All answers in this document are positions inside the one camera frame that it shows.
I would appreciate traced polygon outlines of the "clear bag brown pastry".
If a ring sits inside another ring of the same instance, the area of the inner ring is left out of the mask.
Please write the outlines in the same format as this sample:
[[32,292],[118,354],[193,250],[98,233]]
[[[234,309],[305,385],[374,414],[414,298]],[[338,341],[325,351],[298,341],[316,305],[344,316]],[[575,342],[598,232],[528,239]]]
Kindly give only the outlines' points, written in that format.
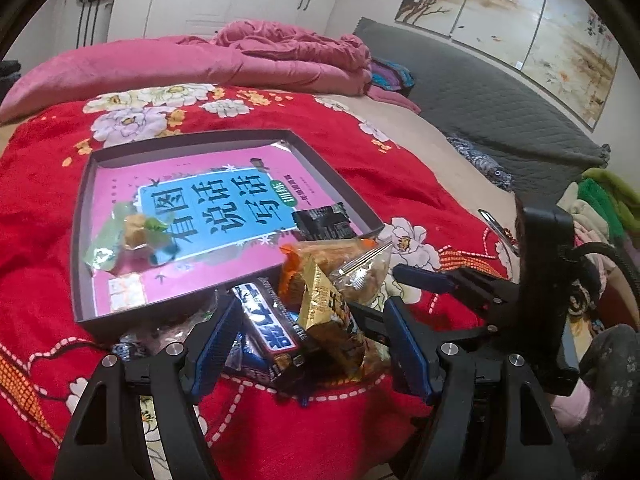
[[332,271],[329,279],[343,299],[370,304],[378,296],[390,270],[393,242],[389,240]]

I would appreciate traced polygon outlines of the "grey padded headboard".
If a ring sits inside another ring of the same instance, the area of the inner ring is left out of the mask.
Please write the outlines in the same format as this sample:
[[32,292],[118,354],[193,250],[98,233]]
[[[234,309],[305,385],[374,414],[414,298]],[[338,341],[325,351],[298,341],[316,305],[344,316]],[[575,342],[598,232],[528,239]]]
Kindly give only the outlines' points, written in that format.
[[375,58],[405,66],[420,116],[493,159],[515,193],[559,198],[584,171],[608,166],[606,144],[594,143],[526,84],[480,58],[370,18],[360,18],[355,35]]

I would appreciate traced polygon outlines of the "blue purple folded clothes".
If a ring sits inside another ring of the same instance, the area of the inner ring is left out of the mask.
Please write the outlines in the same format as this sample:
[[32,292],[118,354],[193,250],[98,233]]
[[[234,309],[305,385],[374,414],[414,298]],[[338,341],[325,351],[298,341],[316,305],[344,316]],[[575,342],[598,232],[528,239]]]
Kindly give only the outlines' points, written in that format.
[[372,84],[386,91],[408,96],[413,89],[413,76],[408,68],[384,58],[372,58]]

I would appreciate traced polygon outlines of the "green candy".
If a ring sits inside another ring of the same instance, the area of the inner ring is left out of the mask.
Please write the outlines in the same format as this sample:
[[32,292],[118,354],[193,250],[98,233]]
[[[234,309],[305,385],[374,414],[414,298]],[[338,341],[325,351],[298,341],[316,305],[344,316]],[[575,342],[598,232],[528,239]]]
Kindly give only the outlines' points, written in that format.
[[149,266],[163,266],[179,252],[170,232],[175,220],[172,212],[160,218],[142,214],[133,202],[116,203],[85,250],[84,263],[93,273],[116,273],[142,260]]

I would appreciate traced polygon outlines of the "gold snack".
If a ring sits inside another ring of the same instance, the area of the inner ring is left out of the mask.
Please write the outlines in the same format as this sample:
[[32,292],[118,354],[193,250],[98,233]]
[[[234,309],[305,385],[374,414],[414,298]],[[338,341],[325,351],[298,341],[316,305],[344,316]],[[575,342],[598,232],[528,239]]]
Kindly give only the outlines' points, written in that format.
[[388,355],[364,336],[342,294],[313,258],[305,259],[302,277],[298,322],[335,363],[336,380],[359,382],[381,373]]

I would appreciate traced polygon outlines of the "green clothes pile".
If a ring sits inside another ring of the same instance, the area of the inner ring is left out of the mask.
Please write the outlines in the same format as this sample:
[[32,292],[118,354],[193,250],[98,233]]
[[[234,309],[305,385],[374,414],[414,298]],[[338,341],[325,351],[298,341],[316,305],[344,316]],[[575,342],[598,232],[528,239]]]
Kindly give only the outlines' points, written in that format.
[[631,242],[639,248],[639,193],[614,172],[584,171],[566,188],[558,206],[611,244]]

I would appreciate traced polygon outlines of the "black snack packet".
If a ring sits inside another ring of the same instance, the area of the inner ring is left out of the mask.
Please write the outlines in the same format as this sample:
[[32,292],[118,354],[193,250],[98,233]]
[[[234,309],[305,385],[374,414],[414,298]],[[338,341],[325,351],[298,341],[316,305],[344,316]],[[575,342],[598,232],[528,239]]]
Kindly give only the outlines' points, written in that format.
[[343,203],[294,211],[292,218],[297,238],[304,242],[314,240],[351,240],[357,233]]

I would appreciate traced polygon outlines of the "orange cracker packet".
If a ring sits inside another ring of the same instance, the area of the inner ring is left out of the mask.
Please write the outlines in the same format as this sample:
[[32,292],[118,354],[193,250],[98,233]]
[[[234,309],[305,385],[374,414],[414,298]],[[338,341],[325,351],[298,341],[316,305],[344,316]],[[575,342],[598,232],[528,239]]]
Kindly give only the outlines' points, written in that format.
[[308,259],[314,260],[320,270],[329,276],[345,263],[355,260],[378,246],[374,240],[313,240],[295,242],[279,247],[284,255],[278,285],[278,296],[288,307],[298,308],[303,299],[305,283],[303,270]]

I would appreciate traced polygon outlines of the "pink folded quilt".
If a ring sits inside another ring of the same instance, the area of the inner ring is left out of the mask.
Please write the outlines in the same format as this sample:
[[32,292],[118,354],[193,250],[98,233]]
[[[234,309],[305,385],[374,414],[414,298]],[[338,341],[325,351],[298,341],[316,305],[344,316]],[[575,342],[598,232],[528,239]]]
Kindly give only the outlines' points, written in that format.
[[232,84],[306,93],[370,96],[417,113],[397,92],[375,88],[370,49],[273,21],[239,20],[209,41],[195,36],[130,39],[70,50],[21,77],[1,103],[2,122],[104,93],[174,84]]

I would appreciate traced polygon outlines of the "blue oreo packet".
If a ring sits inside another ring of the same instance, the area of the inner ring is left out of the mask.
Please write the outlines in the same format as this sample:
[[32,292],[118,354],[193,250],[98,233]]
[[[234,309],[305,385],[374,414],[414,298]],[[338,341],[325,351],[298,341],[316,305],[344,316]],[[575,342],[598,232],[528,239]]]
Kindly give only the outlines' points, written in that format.
[[238,333],[224,362],[224,371],[231,376],[242,377],[270,392],[289,396],[297,401],[301,408],[308,408],[310,394],[301,380],[286,386],[276,377],[266,356],[250,336]]

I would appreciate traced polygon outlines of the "blossom wall painting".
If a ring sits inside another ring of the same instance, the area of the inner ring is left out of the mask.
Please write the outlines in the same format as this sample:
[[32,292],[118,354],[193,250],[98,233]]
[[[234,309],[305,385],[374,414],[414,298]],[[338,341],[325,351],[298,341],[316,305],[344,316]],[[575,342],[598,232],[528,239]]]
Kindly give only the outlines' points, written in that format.
[[395,20],[511,66],[588,128],[601,117],[620,57],[585,0],[401,0]]

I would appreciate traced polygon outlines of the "brown chocolate bar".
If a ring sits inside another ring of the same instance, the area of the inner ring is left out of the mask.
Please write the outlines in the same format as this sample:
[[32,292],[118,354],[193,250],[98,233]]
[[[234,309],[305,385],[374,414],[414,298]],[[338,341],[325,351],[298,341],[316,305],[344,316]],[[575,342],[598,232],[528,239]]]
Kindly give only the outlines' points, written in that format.
[[286,386],[305,374],[305,337],[266,278],[256,278],[232,287],[240,300],[244,320],[240,333],[247,334],[267,357]]

